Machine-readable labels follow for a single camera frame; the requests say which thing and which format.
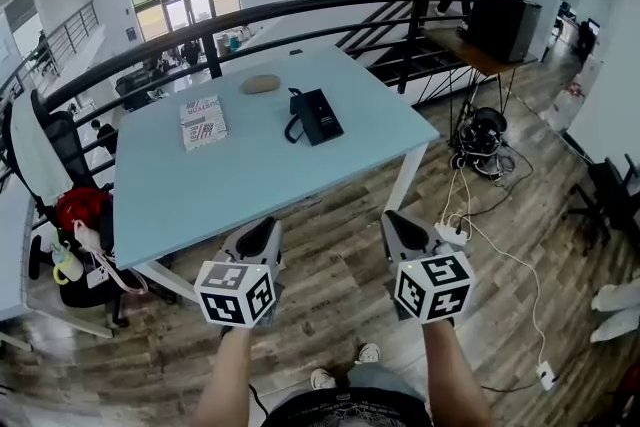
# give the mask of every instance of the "table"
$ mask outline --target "table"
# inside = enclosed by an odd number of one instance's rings
[[[469,77],[469,87],[467,88],[467,96],[460,109],[458,116],[458,122],[455,127],[453,126],[453,113],[451,114],[451,134],[449,142],[453,142],[454,134],[458,132],[460,123],[466,116],[468,108],[473,104],[473,101],[478,92],[478,87],[483,81],[480,81],[480,76],[486,78],[496,77],[498,80],[498,90],[500,93],[500,114],[504,114],[507,109],[507,103],[511,96],[511,89],[513,87],[513,80],[516,75],[516,70],[526,64],[531,64],[537,61],[537,58],[533,54],[527,54],[522,60],[515,63],[503,63],[486,54],[480,50],[477,46],[466,42],[460,36],[460,32],[457,29],[431,29],[424,32],[426,36],[437,43],[441,47],[451,51],[458,59],[466,63],[474,72]],[[507,97],[502,99],[502,74],[511,73],[511,81],[507,89]]]
[[[276,91],[245,95],[249,77],[272,73]],[[312,147],[289,143],[288,88],[322,88],[344,135]],[[180,106],[217,94],[229,135],[184,149]],[[154,260],[351,180],[396,157],[404,163],[386,209],[398,209],[438,132],[335,47],[288,56],[180,91],[126,116],[116,155],[116,265],[196,300],[193,286]]]
[[[29,312],[65,322],[74,329],[103,338],[113,338],[113,331],[73,317],[43,301],[28,297],[28,264],[31,246],[31,225],[34,201],[31,194],[15,176],[9,178],[0,194],[0,321]],[[14,337],[0,333],[4,341],[23,350],[31,346]]]

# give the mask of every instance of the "blue tabletop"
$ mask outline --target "blue tabletop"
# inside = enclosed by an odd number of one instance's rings
[[[276,91],[245,95],[249,77],[275,74]],[[289,143],[288,88],[321,88],[344,135],[312,147]],[[180,106],[219,95],[229,135],[187,152]],[[298,134],[300,124],[292,133]],[[286,57],[208,81],[127,115],[114,191],[118,268],[188,247],[433,141],[437,131],[335,47]]]

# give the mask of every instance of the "white towel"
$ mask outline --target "white towel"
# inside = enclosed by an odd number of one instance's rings
[[[24,181],[45,205],[55,205],[73,182],[38,123],[28,93],[13,104],[11,139]]]

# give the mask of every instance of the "gray pants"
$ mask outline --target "gray pants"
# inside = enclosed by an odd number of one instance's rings
[[[352,388],[379,388],[387,391],[397,391],[410,395],[424,402],[424,397],[413,389],[402,377],[391,370],[387,370],[380,363],[362,363],[355,365],[347,374]],[[274,409],[279,408],[285,402],[289,402],[292,398],[304,395],[305,393],[313,393],[309,390],[294,391]]]

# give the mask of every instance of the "computer tower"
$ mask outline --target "computer tower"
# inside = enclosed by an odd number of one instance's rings
[[[474,0],[464,38],[498,61],[522,61],[541,9],[535,0]]]

